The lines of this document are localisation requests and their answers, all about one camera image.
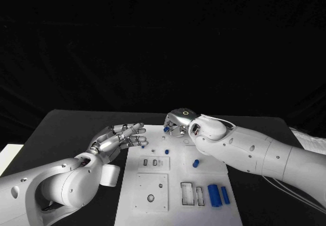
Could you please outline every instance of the blue cylinder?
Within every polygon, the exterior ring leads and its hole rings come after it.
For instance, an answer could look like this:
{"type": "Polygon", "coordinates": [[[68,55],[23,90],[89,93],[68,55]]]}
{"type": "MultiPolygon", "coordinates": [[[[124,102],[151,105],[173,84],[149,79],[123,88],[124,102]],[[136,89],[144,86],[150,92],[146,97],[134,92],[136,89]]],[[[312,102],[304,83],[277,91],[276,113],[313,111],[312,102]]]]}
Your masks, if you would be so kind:
{"type": "Polygon", "coordinates": [[[195,162],[192,163],[192,166],[196,168],[199,165],[199,160],[196,159],[195,162]]]}
{"type": "Polygon", "coordinates": [[[222,200],[219,196],[219,189],[216,185],[209,185],[209,198],[211,198],[211,204],[213,207],[222,206],[222,200]]]}
{"type": "Polygon", "coordinates": [[[226,188],[221,187],[221,190],[222,190],[224,202],[225,202],[225,204],[229,204],[229,196],[228,196],[228,193],[226,193],[226,188]]]}

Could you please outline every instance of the small blue object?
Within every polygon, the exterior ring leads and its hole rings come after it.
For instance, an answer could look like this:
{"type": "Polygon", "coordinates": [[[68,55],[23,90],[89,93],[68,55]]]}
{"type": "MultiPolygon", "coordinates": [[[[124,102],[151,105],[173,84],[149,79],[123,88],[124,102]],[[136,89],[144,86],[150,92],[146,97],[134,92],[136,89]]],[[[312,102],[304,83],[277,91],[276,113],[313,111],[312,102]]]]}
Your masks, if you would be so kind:
{"type": "Polygon", "coordinates": [[[229,196],[228,196],[228,193],[226,193],[226,188],[221,187],[221,190],[222,190],[224,202],[225,202],[225,204],[229,204],[229,196]]]}
{"type": "Polygon", "coordinates": [[[211,198],[211,204],[213,207],[222,206],[222,200],[219,196],[219,189],[216,185],[209,185],[209,198],[211,198]]]}
{"type": "Polygon", "coordinates": [[[195,162],[192,163],[192,166],[196,168],[199,165],[199,160],[196,159],[195,162]]]}

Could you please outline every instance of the black table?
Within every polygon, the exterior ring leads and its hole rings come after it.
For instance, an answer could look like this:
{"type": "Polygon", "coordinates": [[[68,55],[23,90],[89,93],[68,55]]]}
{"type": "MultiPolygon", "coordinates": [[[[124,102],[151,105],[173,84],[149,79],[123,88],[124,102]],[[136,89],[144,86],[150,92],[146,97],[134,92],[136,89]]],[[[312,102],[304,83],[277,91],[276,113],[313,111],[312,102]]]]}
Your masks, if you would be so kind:
{"type": "MultiPolygon", "coordinates": [[[[283,119],[212,116],[301,148],[283,119]]],[[[40,122],[1,176],[75,157],[87,150],[94,135],[105,126],[136,122],[162,125],[164,117],[166,113],[53,110],[40,122]]],[[[113,162],[121,167],[117,186],[100,186],[89,204],[53,225],[114,225],[127,152],[124,150],[113,162]]],[[[326,225],[326,215],[280,191],[261,176],[244,173],[229,166],[228,171],[244,225],[326,225]]]]}

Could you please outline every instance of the black backdrop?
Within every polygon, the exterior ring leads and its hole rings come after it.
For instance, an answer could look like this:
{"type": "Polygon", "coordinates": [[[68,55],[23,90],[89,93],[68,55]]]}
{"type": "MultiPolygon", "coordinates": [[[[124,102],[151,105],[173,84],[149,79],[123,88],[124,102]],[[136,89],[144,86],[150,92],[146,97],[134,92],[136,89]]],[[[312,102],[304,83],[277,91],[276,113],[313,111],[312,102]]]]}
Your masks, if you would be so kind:
{"type": "Polygon", "coordinates": [[[52,109],[179,107],[325,137],[325,14],[323,1],[1,7],[1,142],[25,142],[52,109]]]}

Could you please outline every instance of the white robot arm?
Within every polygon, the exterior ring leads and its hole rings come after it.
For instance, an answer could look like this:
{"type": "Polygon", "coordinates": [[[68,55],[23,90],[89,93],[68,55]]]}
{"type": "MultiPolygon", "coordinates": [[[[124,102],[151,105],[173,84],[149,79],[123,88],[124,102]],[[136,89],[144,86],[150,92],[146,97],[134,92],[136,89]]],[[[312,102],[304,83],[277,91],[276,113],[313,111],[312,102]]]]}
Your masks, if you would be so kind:
{"type": "Polygon", "coordinates": [[[199,117],[186,108],[173,110],[164,132],[180,137],[188,131],[198,150],[238,170],[271,177],[301,189],[326,207],[326,155],[293,147],[263,133],[199,117]]]}
{"type": "Polygon", "coordinates": [[[120,168],[107,164],[121,149],[149,144],[146,137],[133,136],[146,132],[143,126],[137,123],[107,127],[75,158],[0,178],[1,226],[52,225],[89,203],[100,184],[115,186],[110,182],[120,168]]]}

